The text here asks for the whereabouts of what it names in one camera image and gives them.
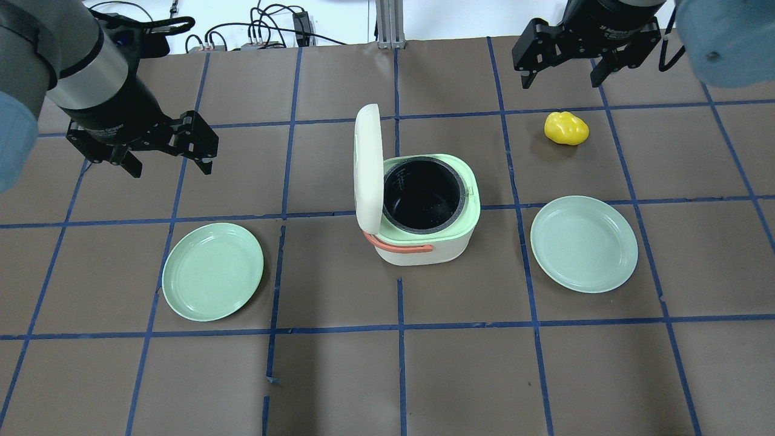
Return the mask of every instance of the orange handle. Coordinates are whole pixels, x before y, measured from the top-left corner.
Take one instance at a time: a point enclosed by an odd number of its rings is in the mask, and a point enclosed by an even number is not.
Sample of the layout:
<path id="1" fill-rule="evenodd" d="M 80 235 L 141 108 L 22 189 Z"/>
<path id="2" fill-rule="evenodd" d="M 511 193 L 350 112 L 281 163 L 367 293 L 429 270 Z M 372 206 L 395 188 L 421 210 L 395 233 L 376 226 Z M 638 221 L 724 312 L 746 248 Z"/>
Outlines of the orange handle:
<path id="1" fill-rule="evenodd" d="M 390 251 L 391 253 L 410 254 L 410 253 L 429 253 L 433 251 L 433 246 L 429 244 L 402 247 L 399 245 L 386 244 L 381 240 L 378 240 L 373 234 L 368 234 L 366 232 L 363 232 L 363 235 L 366 237 L 366 239 L 369 242 L 371 242 L 373 246 L 381 250 Z"/>

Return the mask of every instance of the plate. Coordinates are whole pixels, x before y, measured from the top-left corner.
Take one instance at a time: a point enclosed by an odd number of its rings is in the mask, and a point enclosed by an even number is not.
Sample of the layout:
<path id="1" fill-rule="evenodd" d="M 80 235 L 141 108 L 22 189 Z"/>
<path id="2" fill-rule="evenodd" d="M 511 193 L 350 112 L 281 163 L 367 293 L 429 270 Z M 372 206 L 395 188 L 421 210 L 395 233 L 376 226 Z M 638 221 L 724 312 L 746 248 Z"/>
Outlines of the plate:
<path id="1" fill-rule="evenodd" d="M 544 206 L 533 221 L 530 244 L 541 269 L 578 292 L 616 289 L 638 263 L 638 241 L 627 220 L 590 197 L 562 197 Z"/>
<path id="2" fill-rule="evenodd" d="M 172 310 L 193 321 L 231 315 L 256 292 L 264 253 L 244 228 L 214 223 L 187 234 L 172 249 L 161 274 Z"/>

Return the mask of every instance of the robotic arm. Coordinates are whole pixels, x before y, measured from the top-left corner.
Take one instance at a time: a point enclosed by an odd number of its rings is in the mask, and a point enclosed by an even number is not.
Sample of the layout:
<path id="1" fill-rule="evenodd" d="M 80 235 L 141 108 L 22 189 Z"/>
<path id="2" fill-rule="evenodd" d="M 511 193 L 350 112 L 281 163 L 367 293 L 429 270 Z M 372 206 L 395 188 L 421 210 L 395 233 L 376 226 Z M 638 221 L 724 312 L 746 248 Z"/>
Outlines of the robotic arm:
<path id="1" fill-rule="evenodd" d="M 697 78 L 727 88 L 775 80 L 771 0 L 675 2 L 675 21 Z M 530 20 L 511 51 L 522 87 L 529 88 L 541 70 L 569 59 L 602 58 L 591 72 L 594 87 L 624 67 L 639 67 L 662 39 L 654 14 L 664 3 L 568 0 L 558 25 Z M 660 65 L 660 70 L 669 67 Z"/>
<path id="2" fill-rule="evenodd" d="M 94 16 L 78 0 L 0 0 L 0 192 L 16 182 L 37 139 L 46 94 L 72 118 L 67 139 L 91 162 L 139 177 L 132 151 L 159 150 L 210 174 L 217 135 L 193 110 L 165 115 L 136 76 L 140 58 L 168 54 L 164 37 L 193 19 L 170 28 L 180 20 Z"/>

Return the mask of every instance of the bell pepper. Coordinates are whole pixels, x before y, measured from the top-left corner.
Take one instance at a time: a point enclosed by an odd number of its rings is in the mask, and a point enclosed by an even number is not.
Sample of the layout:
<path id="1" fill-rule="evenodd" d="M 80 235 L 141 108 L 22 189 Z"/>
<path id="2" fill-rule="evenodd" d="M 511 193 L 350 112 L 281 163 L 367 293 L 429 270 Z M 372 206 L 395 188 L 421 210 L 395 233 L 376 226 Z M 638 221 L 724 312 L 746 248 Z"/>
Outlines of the bell pepper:
<path id="1" fill-rule="evenodd" d="M 552 112 L 546 117 L 543 132 L 558 144 L 578 145 L 589 137 L 589 126 L 570 112 Z"/>

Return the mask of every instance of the green rim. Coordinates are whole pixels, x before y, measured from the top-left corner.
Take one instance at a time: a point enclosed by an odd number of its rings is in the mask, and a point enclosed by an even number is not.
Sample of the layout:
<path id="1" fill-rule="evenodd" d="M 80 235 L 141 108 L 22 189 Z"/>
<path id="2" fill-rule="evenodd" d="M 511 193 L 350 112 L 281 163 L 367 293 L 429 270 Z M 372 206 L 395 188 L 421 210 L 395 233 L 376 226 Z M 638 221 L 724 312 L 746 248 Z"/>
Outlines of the green rim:
<path id="1" fill-rule="evenodd" d="M 541 269 L 578 292 L 616 289 L 638 263 L 638 241 L 627 220 L 590 197 L 562 197 L 544 206 L 533 221 L 530 244 Z"/>
<path id="2" fill-rule="evenodd" d="M 161 284 L 170 308 L 183 318 L 212 321 L 242 307 L 264 272 L 258 240 L 231 223 L 199 227 L 172 249 Z"/>

